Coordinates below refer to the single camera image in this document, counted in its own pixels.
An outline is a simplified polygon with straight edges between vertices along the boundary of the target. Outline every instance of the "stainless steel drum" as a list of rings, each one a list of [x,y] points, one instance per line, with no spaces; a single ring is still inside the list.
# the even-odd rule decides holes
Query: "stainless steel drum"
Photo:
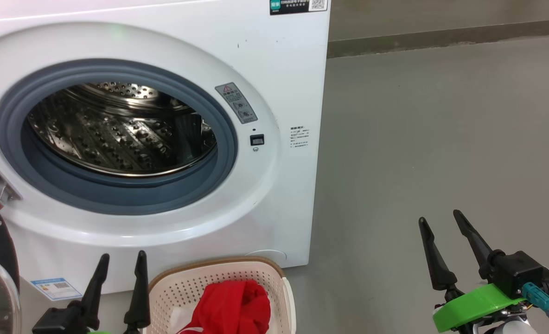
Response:
[[[119,177],[176,173],[217,146],[211,127],[192,108],[134,83],[87,83],[58,91],[37,104],[27,121],[62,158]]]

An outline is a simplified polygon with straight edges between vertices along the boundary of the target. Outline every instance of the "warning label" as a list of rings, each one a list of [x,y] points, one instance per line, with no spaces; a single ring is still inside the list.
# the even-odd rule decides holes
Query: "warning label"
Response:
[[[258,120],[254,110],[249,105],[249,102],[245,99],[241,91],[238,89],[236,84],[228,83],[222,84],[215,87],[219,94],[223,96],[225,101],[232,107],[234,112],[236,112],[239,121],[242,124],[250,123]]]
[[[289,135],[289,146],[291,148],[308,146],[309,139],[310,129],[306,127],[291,127],[291,134]]]

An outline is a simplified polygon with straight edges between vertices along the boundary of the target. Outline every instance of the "white washing machine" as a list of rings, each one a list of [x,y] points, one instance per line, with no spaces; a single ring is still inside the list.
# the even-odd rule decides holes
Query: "white washing machine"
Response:
[[[307,264],[326,0],[0,0],[0,213],[27,281]]]

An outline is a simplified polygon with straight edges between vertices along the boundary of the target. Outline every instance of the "gray concrete floor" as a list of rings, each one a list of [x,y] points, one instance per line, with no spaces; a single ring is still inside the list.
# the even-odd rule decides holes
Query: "gray concrete floor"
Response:
[[[419,216],[463,291],[480,279],[455,208],[549,267],[549,38],[332,59],[319,152],[311,262],[286,270],[299,334],[435,333]],[[103,296],[103,330],[129,300]],[[51,304],[22,303],[27,334]]]

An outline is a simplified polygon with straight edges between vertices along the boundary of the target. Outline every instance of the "wall baseboard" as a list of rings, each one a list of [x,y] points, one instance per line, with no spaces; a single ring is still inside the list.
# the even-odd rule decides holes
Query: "wall baseboard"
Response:
[[[549,37],[549,20],[328,42],[328,58]]]

